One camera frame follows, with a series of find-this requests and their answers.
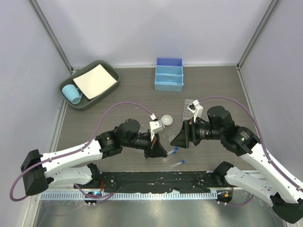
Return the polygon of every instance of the gray table surface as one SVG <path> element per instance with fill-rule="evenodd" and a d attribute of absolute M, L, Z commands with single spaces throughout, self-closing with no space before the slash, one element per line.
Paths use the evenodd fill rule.
<path fill-rule="evenodd" d="M 200 99 L 207 96 L 228 96 L 247 106 L 245 95 L 234 66 L 224 67 L 185 67 L 184 87 L 179 92 L 154 90 L 155 68 L 117 69 L 121 76 L 120 86 L 86 111 L 68 107 L 64 118 L 57 150 L 70 148 L 84 143 L 92 136 L 103 113 L 113 104 L 121 101 L 138 102 L 151 109 L 158 118 L 165 114 L 173 117 L 173 124 L 160 134 L 160 142 L 169 151 L 169 134 L 177 134 L 182 125 L 185 99 Z M 214 105 L 222 105 L 232 114 L 236 124 L 255 130 L 249 116 L 236 104 L 222 99 L 206 100 L 203 118 L 207 120 L 206 111 Z M 133 105 L 121 105 L 113 109 L 105 118 L 98 132 L 112 130 L 128 118 L 138 120 L 142 131 L 148 129 L 149 115 Z M 122 153 L 113 157 L 94 161 L 100 171 L 165 171 L 172 170 L 168 165 L 185 160 L 185 164 L 173 170 L 214 170 L 221 162 L 227 161 L 242 170 L 253 167 L 227 151 L 219 141 L 202 141 L 197 147 L 180 149 L 168 162 L 161 158 L 145 159 L 143 153 L 124 148 Z"/>

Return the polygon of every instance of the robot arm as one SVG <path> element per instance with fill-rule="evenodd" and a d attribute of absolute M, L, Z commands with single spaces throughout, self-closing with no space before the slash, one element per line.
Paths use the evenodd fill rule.
<path fill-rule="evenodd" d="M 243 188 L 258 196 L 282 219 L 295 223 L 303 217 L 303 183 L 288 172 L 268 151 L 268 155 L 289 181 L 268 161 L 260 144 L 260 139 L 248 128 L 235 125 L 230 112 L 222 106 L 207 111 L 208 122 L 200 117 L 183 121 L 181 132 L 170 143 L 172 146 L 188 148 L 189 142 L 197 146 L 201 140 L 220 140 L 228 150 L 254 166 L 267 179 L 267 182 L 246 174 L 227 162 L 221 163 L 214 172 L 222 184 Z"/>
<path fill-rule="evenodd" d="M 49 186 L 62 186 L 71 183 L 82 184 L 87 188 L 96 187 L 100 183 L 100 172 L 96 165 L 89 164 L 83 167 L 73 167 L 83 162 L 89 162 L 120 154 L 123 147 L 144 150 L 144 156 L 167 157 L 167 152 L 160 144 L 160 137 L 149 130 L 139 133 L 140 124 L 134 119 L 128 119 L 123 124 L 97 136 L 86 148 L 86 143 L 54 153 L 40 154 L 39 151 L 30 151 L 21 166 L 25 171 L 32 165 L 44 161 L 45 163 L 33 168 L 23 176 L 25 193 L 27 196 L 39 194 Z M 81 151 L 64 156 L 67 153 L 80 149 Z"/>

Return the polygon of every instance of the light blue mug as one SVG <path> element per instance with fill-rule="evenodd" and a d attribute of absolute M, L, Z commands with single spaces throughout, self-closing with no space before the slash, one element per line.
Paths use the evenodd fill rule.
<path fill-rule="evenodd" d="M 79 88 L 76 88 L 73 84 L 65 85 L 64 88 L 62 88 L 62 93 L 73 105 L 81 101 L 82 93 L 79 91 Z"/>

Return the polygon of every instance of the blue plastic box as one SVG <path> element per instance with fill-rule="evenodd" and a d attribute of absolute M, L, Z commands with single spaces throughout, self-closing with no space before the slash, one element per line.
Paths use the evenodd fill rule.
<path fill-rule="evenodd" d="M 155 90 L 181 92 L 183 88 L 183 62 L 181 58 L 158 58 Z"/>

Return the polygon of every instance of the test tube with blue cap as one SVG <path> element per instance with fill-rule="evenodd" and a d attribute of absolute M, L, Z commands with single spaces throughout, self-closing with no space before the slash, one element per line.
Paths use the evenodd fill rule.
<path fill-rule="evenodd" d="M 169 160 L 176 153 L 177 153 L 177 151 L 173 151 L 172 153 L 170 153 L 166 158 L 163 159 L 163 162 L 166 162 L 167 160 Z"/>
<path fill-rule="evenodd" d="M 182 160 L 182 161 L 177 162 L 177 163 L 175 163 L 175 164 L 171 164 L 171 165 L 169 165 L 169 168 L 173 168 L 173 167 L 179 166 L 179 165 L 184 164 L 184 163 L 185 163 L 185 161 L 184 161 L 184 160 Z"/>
<path fill-rule="evenodd" d="M 170 155 L 170 154 L 172 154 L 173 152 L 175 152 L 175 151 L 177 151 L 178 150 L 178 148 L 177 147 L 175 147 L 174 149 L 172 149 L 169 153 L 167 153 L 167 155 Z"/>

